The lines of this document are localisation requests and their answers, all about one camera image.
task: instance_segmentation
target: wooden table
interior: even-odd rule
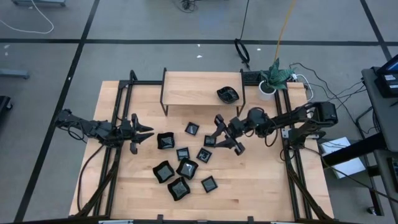
[[[301,83],[288,83],[288,87],[292,108],[306,103]],[[94,119],[111,119],[117,88],[118,82],[103,82]],[[277,115],[275,101],[261,101],[257,97],[257,88],[245,86],[246,107],[241,119],[255,106],[264,108],[270,117]],[[211,134],[216,129],[213,122],[215,115],[220,113],[229,121],[236,116],[236,112],[222,106],[176,105],[170,107],[169,115],[165,116],[159,104],[160,89],[160,85],[134,85],[132,88],[129,114],[137,113],[141,124],[154,128],[155,136],[137,145],[137,155],[129,151],[129,142],[124,144],[111,218],[155,220],[158,214],[163,214],[165,220],[245,221],[248,216],[253,216],[255,221],[294,220],[285,164],[279,159],[282,149],[279,137],[275,144],[268,148],[263,139],[243,136],[239,140],[244,144],[246,151],[241,156],[237,156],[233,150],[206,147],[213,155],[205,164],[195,157],[203,147],[205,134]],[[184,132],[190,121],[200,125],[196,136]],[[158,150],[156,134],[167,131],[175,133],[176,146],[174,149]],[[274,134],[275,132],[269,136],[269,141]],[[82,164],[99,146],[95,139],[88,141]],[[306,146],[317,149],[314,140],[308,139]],[[167,184],[178,175],[166,183],[159,184],[152,168],[164,160],[169,160],[171,166],[176,169],[178,160],[175,150],[182,147],[189,147],[191,159],[199,164],[199,168],[194,178],[188,181],[191,194],[174,202],[167,190]],[[98,186],[103,156],[104,150],[88,164],[83,174],[82,204],[87,202]],[[325,213],[333,217],[319,156],[302,150],[301,157],[308,191]],[[206,194],[200,181],[210,175],[215,178],[218,188]],[[107,196],[108,191],[105,190],[100,214],[104,213]],[[297,196],[300,216],[305,217],[302,196],[298,189]],[[75,192],[70,214],[76,212]]]

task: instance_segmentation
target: green plant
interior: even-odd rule
[[[286,79],[293,73],[294,69],[279,70],[279,58],[269,67],[268,72],[260,71],[261,79],[264,81],[261,85],[263,91],[266,90],[286,90]]]

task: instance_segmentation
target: small black bowl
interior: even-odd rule
[[[211,192],[212,190],[216,189],[217,183],[214,180],[213,176],[209,176],[203,181],[201,181],[203,188],[206,190],[206,193]]]
[[[174,148],[174,133],[159,133],[157,134],[157,148],[171,149]]]
[[[197,159],[207,163],[209,161],[211,155],[212,155],[212,153],[210,151],[207,151],[206,149],[201,148],[197,155]]]
[[[152,169],[159,183],[164,183],[174,176],[173,167],[170,166],[168,161],[161,162],[157,167]]]
[[[183,177],[175,179],[175,181],[167,184],[169,192],[172,194],[174,201],[178,201],[187,194],[191,193],[188,184]]]
[[[233,103],[239,99],[238,93],[230,86],[217,90],[217,95],[224,103]]]
[[[193,162],[187,158],[183,158],[176,172],[188,180],[191,180],[198,167],[199,165],[196,162]]]
[[[196,135],[199,130],[199,125],[189,122],[185,128],[185,132],[191,135]]]
[[[211,136],[205,135],[205,142],[203,143],[203,145],[207,147],[215,147],[216,142],[217,142],[217,137],[212,138]]]
[[[189,151],[188,147],[177,149],[177,159],[178,161],[182,160],[183,158],[189,159]]]

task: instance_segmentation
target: white pot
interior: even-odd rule
[[[264,92],[261,90],[261,88],[260,88],[260,86],[261,86],[261,84],[262,84],[263,82],[264,82],[264,81],[260,82],[260,84],[259,84],[259,97],[260,97],[260,99],[261,99],[261,100],[264,100],[264,101],[268,101],[268,100],[273,99],[276,90],[274,90],[272,93],[264,93]]]

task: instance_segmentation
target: white cable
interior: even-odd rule
[[[310,83],[308,82],[307,78],[305,78],[305,76],[304,76],[304,75],[301,75],[301,74],[296,74],[296,76],[298,76],[298,77],[303,77],[303,78],[305,79],[305,81],[307,82],[307,85],[308,85],[308,87],[310,88],[310,91],[311,91],[311,98],[310,98],[308,101],[312,100],[312,98],[313,98],[313,91],[312,91],[311,85],[310,85]]]
[[[50,21],[50,19],[48,19],[48,18],[39,10],[39,8],[36,6],[35,2],[34,2],[33,0],[31,0],[31,1],[32,1],[33,6],[36,8],[36,10],[44,17],[44,19],[46,19],[46,20],[51,24],[51,29],[50,29],[49,31],[47,31],[47,32],[39,32],[39,31],[31,31],[31,30],[21,30],[21,29],[13,28],[12,26],[6,24],[6,23],[5,23],[3,20],[1,20],[1,19],[0,19],[0,22],[3,23],[4,25],[6,25],[8,28],[10,28],[10,29],[12,29],[12,30],[15,30],[15,31],[19,31],[19,32],[26,32],[26,33],[33,33],[33,34],[49,34],[49,33],[51,33],[51,31],[54,30],[54,24],[52,24],[52,22]]]

